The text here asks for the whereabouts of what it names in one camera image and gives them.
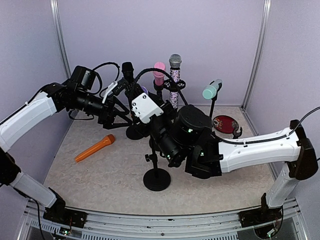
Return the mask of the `orange toy microphone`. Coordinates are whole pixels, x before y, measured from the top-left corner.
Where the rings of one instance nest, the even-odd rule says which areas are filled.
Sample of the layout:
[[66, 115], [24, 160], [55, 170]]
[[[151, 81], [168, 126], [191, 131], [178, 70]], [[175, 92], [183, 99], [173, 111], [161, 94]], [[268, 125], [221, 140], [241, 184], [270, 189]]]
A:
[[103, 149], [106, 146], [112, 145], [115, 142], [116, 138], [113, 134], [108, 134], [102, 140], [95, 143], [91, 147], [87, 148], [85, 151], [80, 153], [78, 156], [75, 157], [75, 162], [79, 163], [84, 159], [88, 158], [89, 156], [93, 155], [94, 153], [98, 152], [99, 150]]

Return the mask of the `purple toy microphone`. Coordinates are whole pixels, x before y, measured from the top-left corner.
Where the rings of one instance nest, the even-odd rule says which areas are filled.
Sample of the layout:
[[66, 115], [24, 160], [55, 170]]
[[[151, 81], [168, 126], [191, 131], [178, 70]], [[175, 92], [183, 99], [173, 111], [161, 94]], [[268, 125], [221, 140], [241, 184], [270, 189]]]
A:
[[143, 93], [145, 93], [146, 95], [149, 94], [149, 91], [148, 91], [148, 89], [147, 89], [145, 86], [141, 85], [140, 88], [141, 88], [141, 91], [142, 91]]

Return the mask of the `short black microphone stand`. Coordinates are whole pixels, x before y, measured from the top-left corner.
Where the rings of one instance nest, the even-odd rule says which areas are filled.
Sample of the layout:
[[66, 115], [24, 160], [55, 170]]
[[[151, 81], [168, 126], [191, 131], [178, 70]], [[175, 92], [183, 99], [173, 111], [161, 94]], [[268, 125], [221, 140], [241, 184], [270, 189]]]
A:
[[146, 154], [145, 160], [147, 162], [152, 162], [153, 168], [144, 174], [143, 183], [147, 189], [153, 192], [160, 192], [170, 186], [171, 176], [166, 170], [158, 168], [158, 156], [156, 154], [155, 143], [152, 137], [150, 138], [150, 145], [152, 154]]

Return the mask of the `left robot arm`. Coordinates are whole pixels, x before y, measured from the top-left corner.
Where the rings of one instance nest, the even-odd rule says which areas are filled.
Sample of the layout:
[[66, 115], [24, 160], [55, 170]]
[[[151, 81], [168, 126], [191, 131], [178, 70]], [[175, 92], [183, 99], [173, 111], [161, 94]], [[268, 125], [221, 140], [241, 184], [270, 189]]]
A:
[[44, 206], [46, 220], [70, 224], [85, 214], [66, 208], [66, 202], [54, 190], [22, 172], [8, 151], [34, 126], [62, 110], [79, 110], [97, 117], [97, 122], [107, 130], [130, 126], [132, 121], [127, 117], [130, 111], [117, 98], [128, 81], [117, 78], [100, 97], [90, 91], [94, 81], [100, 79], [95, 69], [76, 66], [69, 79], [43, 86], [0, 123], [0, 183]]

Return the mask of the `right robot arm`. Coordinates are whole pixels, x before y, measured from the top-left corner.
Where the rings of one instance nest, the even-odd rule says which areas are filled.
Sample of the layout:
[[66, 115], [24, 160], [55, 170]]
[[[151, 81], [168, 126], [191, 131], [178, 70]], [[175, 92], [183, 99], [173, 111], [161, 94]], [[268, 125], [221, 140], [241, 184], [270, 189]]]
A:
[[244, 228], [282, 219], [286, 198], [319, 169], [301, 120], [292, 120], [289, 127], [271, 134], [227, 140], [215, 134], [210, 115], [188, 103], [175, 111], [169, 101], [144, 92], [137, 78], [128, 99], [138, 118], [138, 132], [150, 137], [152, 154], [145, 158], [154, 165], [161, 154], [170, 168], [185, 163], [187, 173], [209, 179], [249, 166], [283, 162], [274, 184], [262, 195], [260, 207], [238, 214]]

